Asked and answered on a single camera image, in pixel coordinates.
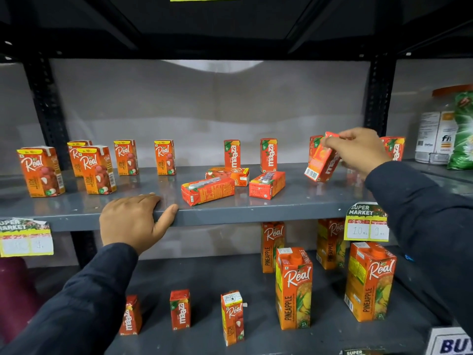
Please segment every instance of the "hand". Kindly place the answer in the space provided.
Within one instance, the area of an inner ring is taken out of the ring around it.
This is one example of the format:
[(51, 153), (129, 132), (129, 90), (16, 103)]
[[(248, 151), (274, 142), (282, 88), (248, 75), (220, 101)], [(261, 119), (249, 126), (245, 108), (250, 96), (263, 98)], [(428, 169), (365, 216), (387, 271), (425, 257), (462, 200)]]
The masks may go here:
[(170, 205), (155, 223), (153, 209), (160, 197), (154, 193), (121, 198), (107, 204), (100, 215), (103, 245), (125, 243), (138, 255), (151, 248), (168, 230), (177, 213), (177, 204)]
[(359, 172), (363, 180), (373, 169), (391, 161), (375, 131), (358, 127), (340, 132), (339, 135), (340, 138), (322, 139), (322, 145), (335, 149), (350, 168)]

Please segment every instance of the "maaza juice box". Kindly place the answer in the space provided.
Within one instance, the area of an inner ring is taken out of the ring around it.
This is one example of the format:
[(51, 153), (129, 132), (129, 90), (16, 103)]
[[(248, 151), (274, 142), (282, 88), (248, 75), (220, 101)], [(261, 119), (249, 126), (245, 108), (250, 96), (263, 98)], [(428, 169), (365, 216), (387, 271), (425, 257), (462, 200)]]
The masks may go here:
[(235, 181), (235, 187), (246, 187), (249, 183), (249, 176), (250, 168), (212, 167), (205, 173), (205, 179), (231, 178)]
[(261, 173), (278, 170), (278, 140), (261, 138), (260, 140)]
[(141, 330), (141, 310), (139, 309), (138, 296), (126, 297), (125, 314), (121, 322), (120, 335), (137, 335)]
[(134, 140), (114, 141), (119, 176), (134, 176), (139, 173)]
[(87, 193), (106, 195), (115, 192), (117, 186), (108, 147), (89, 146), (77, 150)]
[(312, 262), (303, 248), (279, 248), (276, 259), (276, 310), (281, 329), (309, 328)]
[(173, 330), (191, 327), (191, 293), (189, 289), (173, 290), (169, 302), (171, 303)]
[(250, 197), (272, 199), (285, 186), (286, 172), (263, 173), (250, 182)]
[(319, 219), (317, 260), (326, 270), (343, 268), (346, 242), (343, 240), (345, 218)]
[(404, 143), (406, 141), (404, 137), (381, 137), (381, 140), (392, 160), (401, 161), (403, 159)]
[(80, 157), (77, 148), (91, 146), (92, 141), (70, 141), (67, 142), (67, 148), (69, 149), (70, 162), (72, 164), (72, 169), (74, 170), (74, 175), (76, 177), (82, 177), (82, 171), (80, 170)]
[(225, 167), (226, 168), (240, 168), (240, 141), (239, 140), (225, 140), (223, 141), (225, 148)]
[(231, 178), (211, 178), (181, 185), (182, 198), (189, 205), (197, 205), (235, 195), (235, 182)]
[(154, 141), (154, 151), (156, 153), (157, 174), (159, 176), (173, 176), (176, 174), (174, 141), (160, 140)]
[(31, 197), (55, 197), (66, 191), (54, 147), (25, 147), (17, 153)]
[[(339, 135), (325, 132), (325, 137), (339, 137)], [(326, 182), (332, 177), (339, 161), (340, 156), (335, 150), (319, 144), (304, 174), (316, 182)]]
[(225, 345), (233, 345), (245, 340), (243, 329), (243, 299), (238, 290), (220, 296), (222, 305), (222, 325)]
[(374, 242), (352, 243), (345, 303), (356, 320), (386, 317), (396, 256)]
[(317, 147), (320, 145), (322, 141), (323, 135), (321, 136), (311, 136), (309, 142), (309, 162), (314, 153), (316, 152)]
[(261, 223), (261, 266), (263, 273), (274, 273), (276, 249), (284, 248), (286, 229), (283, 221)]

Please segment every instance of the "juice box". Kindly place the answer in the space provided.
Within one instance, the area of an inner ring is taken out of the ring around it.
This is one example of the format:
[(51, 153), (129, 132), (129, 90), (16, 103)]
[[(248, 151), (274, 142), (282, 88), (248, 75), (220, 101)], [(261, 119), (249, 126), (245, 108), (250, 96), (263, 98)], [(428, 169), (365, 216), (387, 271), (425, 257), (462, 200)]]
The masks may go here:
[(276, 259), (276, 310), (281, 329), (309, 328), (312, 262), (303, 248), (279, 248)]
[(54, 147), (25, 147), (17, 153), (31, 197), (56, 197), (66, 191)]
[(404, 137), (381, 137), (386, 152), (389, 154), (392, 160), (401, 161), (404, 153)]
[(263, 273), (274, 273), (276, 249), (284, 248), (286, 229), (283, 221), (261, 223), (261, 267)]
[[(325, 132), (325, 137), (339, 137), (339, 135)], [(304, 174), (316, 182), (326, 182), (332, 177), (339, 161), (340, 155), (335, 150), (319, 144)]]
[(240, 168), (241, 167), (241, 153), (239, 140), (225, 140), (223, 141), (225, 148), (225, 167), (226, 168)]
[(319, 219), (316, 257), (326, 270), (343, 268), (345, 265), (344, 229), (345, 218)]
[(243, 299), (238, 290), (220, 296), (222, 305), (222, 325), (225, 345), (233, 345), (245, 340), (243, 329)]
[(107, 146), (77, 148), (80, 169), (84, 176), (87, 193), (110, 194), (117, 190), (112, 159)]
[(176, 174), (174, 141), (160, 140), (154, 141), (154, 151), (156, 152), (157, 174), (159, 176), (173, 176)]
[(79, 152), (77, 148), (91, 146), (92, 141), (71, 141), (67, 142), (67, 148), (69, 149), (70, 162), (72, 164), (72, 169), (74, 170), (74, 175), (76, 177), (82, 177), (82, 171), (80, 170), (80, 161), (79, 161)]
[(250, 182), (250, 197), (272, 199), (286, 186), (286, 172), (268, 172)]
[(320, 145), (323, 135), (321, 136), (311, 136), (309, 142), (309, 162), (314, 153), (316, 152), (317, 147)]
[(220, 177), (231, 178), (235, 181), (235, 187), (246, 187), (249, 183), (250, 168), (225, 168), (212, 167), (205, 173), (205, 179)]
[(125, 314), (121, 322), (120, 335), (137, 335), (141, 330), (141, 310), (139, 309), (138, 296), (126, 297)]
[(189, 205), (197, 205), (235, 195), (235, 182), (231, 178), (203, 179), (181, 185), (182, 198)]
[(134, 176), (139, 173), (136, 143), (134, 140), (114, 141), (119, 176)]
[(261, 173), (278, 170), (278, 140), (261, 138), (260, 140)]
[(374, 242), (352, 243), (345, 303), (356, 320), (386, 317), (396, 256)]
[(173, 290), (169, 298), (171, 303), (171, 324), (173, 330), (191, 327), (191, 293), (189, 289)]

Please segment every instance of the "fallen juice box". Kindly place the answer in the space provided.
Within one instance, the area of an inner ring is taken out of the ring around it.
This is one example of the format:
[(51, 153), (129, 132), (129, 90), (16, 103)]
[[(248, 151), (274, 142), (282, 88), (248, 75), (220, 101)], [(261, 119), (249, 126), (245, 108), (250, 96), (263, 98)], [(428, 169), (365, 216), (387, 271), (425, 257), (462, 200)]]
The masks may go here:
[(77, 148), (88, 194), (107, 195), (117, 190), (112, 159), (107, 146)]
[(77, 148), (91, 146), (92, 141), (71, 141), (67, 142), (67, 148), (69, 149), (70, 163), (74, 170), (76, 177), (82, 177), (82, 171), (80, 170), (80, 157)]
[(381, 141), (392, 160), (401, 161), (403, 159), (406, 141), (404, 137), (381, 137)]
[(114, 141), (119, 176), (134, 176), (139, 173), (136, 143), (134, 140)]
[(278, 170), (278, 140), (261, 138), (260, 140), (260, 170), (261, 173)]
[(125, 314), (121, 322), (120, 335), (137, 335), (141, 330), (141, 311), (139, 309), (138, 296), (128, 295), (126, 297)]
[(235, 195), (235, 182), (231, 178), (211, 178), (181, 185), (182, 198), (189, 205), (197, 205)]
[(173, 290), (169, 302), (173, 330), (191, 327), (191, 293), (189, 289)]
[(286, 172), (268, 172), (250, 182), (250, 197), (272, 199), (286, 186)]
[(225, 148), (225, 167), (226, 168), (240, 168), (240, 141), (239, 140), (225, 140), (223, 141)]
[(250, 168), (212, 167), (205, 173), (205, 179), (231, 178), (235, 181), (235, 187), (246, 187), (249, 183), (249, 175)]
[(375, 242), (352, 243), (345, 303), (356, 320), (386, 318), (396, 256)]
[(311, 136), (309, 142), (309, 162), (314, 153), (316, 152), (317, 147), (320, 145), (322, 141), (323, 135), (321, 136)]
[(263, 273), (274, 273), (276, 249), (284, 248), (286, 229), (283, 221), (261, 223), (261, 267)]
[(54, 147), (25, 147), (17, 153), (31, 197), (56, 197), (66, 191)]
[(174, 141), (154, 141), (156, 153), (156, 166), (158, 176), (173, 176), (176, 174)]
[(343, 240), (345, 218), (319, 219), (317, 233), (317, 261), (325, 270), (343, 268), (346, 241)]
[(276, 310), (281, 329), (309, 328), (312, 262), (303, 248), (279, 248), (276, 259)]
[(239, 291), (220, 296), (222, 305), (222, 325), (225, 345), (233, 345), (245, 340), (243, 328), (243, 299)]
[[(325, 137), (339, 137), (339, 135), (325, 132)], [(335, 150), (319, 144), (304, 174), (316, 182), (326, 182), (332, 177), (339, 161), (340, 155)]]

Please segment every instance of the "dark sleeve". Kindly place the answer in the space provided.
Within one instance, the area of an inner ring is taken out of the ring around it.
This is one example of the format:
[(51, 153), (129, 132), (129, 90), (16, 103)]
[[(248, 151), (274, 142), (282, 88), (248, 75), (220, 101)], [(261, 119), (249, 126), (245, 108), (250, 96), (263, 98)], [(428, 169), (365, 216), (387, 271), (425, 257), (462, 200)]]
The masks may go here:
[(473, 336), (473, 200), (447, 192), (396, 161), (374, 169), (366, 187), (388, 214), (401, 249)]
[(0, 353), (103, 354), (120, 328), (125, 290), (137, 261), (127, 244), (103, 247)]

